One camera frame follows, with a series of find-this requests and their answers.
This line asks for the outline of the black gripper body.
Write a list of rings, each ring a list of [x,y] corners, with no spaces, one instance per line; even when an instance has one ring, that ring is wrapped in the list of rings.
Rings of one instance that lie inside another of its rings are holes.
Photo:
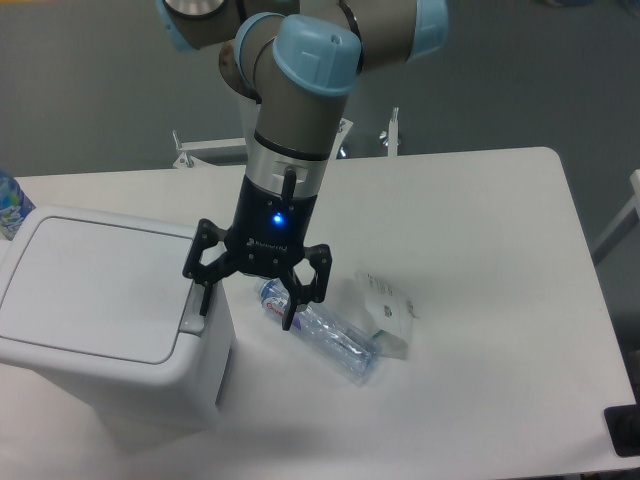
[[[274,278],[304,257],[304,240],[317,198],[283,200],[244,177],[224,239],[229,264],[247,275]]]

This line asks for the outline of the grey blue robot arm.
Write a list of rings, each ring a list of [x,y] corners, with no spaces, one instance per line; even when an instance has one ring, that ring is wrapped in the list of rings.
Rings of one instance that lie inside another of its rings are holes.
[[[332,257],[306,246],[306,232],[339,123],[357,77],[438,50],[443,1],[337,1],[303,14],[296,1],[160,1],[180,50],[229,42],[232,87],[258,107],[233,221],[198,223],[183,274],[212,291],[243,273],[278,279],[289,299],[282,319],[324,300]]]

